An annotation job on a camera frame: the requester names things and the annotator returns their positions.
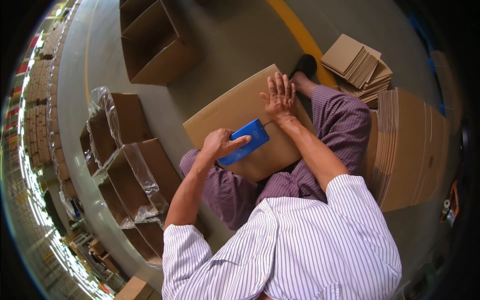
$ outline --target black slipper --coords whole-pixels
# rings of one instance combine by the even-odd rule
[[[297,63],[297,66],[295,67],[293,72],[290,74],[288,79],[292,79],[293,75],[297,71],[304,72],[305,75],[309,79],[311,79],[312,76],[314,76],[315,73],[317,72],[317,61],[315,60],[315,57],[313,57],[310,54],[303,54],[299,62]]]

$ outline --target warehouse floor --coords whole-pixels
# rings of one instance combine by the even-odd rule
[[[120,43],[117,0],[83,0],[68,32],[60,62],[58,120],[70,176],[88,222],[108,252],[128,275],[148,280],[159,291],[162,272],[147,266],[130,246],[102,205],[84,163],[78,137],[88,117],[88,91],[107,86],[111,92],[138,94],[153,136],[159,138],[172,164],[178,166],[181,157],[192,148],[182,127],[184,121],[272,63],[290,73],[303,54],[295,36],[269,2],[210,0],[201,7],[193,0],[179,0],[205,58],[168,88],[129,83]],[[390,87],[402,87],[436,106],[440,103],[427,51],[392,0],[286,3],[323,53],[345,33],[382,53],[382,59],[394,73]],[[455,162],[450,161],[449,165],[454,166]],[[402,258],[401,286],[448,232],[448,225],[438,222],[440,201],[385,213]],[[205,206],[201,207],[201,216],[213,233],[209,243],[216,252],[233,232]]]

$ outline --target plaid pants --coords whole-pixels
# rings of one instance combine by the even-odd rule
[[[312,109],[317,137],[340,158],[350,174],[358,175],[372,126],[368,107],[354,96],[318,85],[312,94]],[[183,156],[180,162],[183,176],[190,171],[199,152],[192,149]],[[257,183],[215,163],[208,172],[201,197],[229,229],[237,230],[247,222],[260,201],[284,196],[327,202],[303,159],[292,173],[272,175],[260,195],[257,195]]]

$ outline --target blue tool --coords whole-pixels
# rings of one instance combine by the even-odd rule
[[[244,158],[248,154],[252,153],[255,149],[270,140],[270,137],[266,133],[265,128],[263,127],[259,119],[253,120],[252,122],[232,133],[230,135],[230,140],[236,140],[244,135],[250,135],[252,137],[252,140],[249,141],[248,144],[246,144],[245,146],[242,146],[235,150],[232,154],[220,158],[218,161],[222,165],[230,166],[234,162]]]

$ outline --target striped shirt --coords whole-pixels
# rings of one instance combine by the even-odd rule
[[[328,183],[328,204],[266,198],[214,255],[192,225],[164,233],[163,299],[387,299],[398,249],[360,176]]]

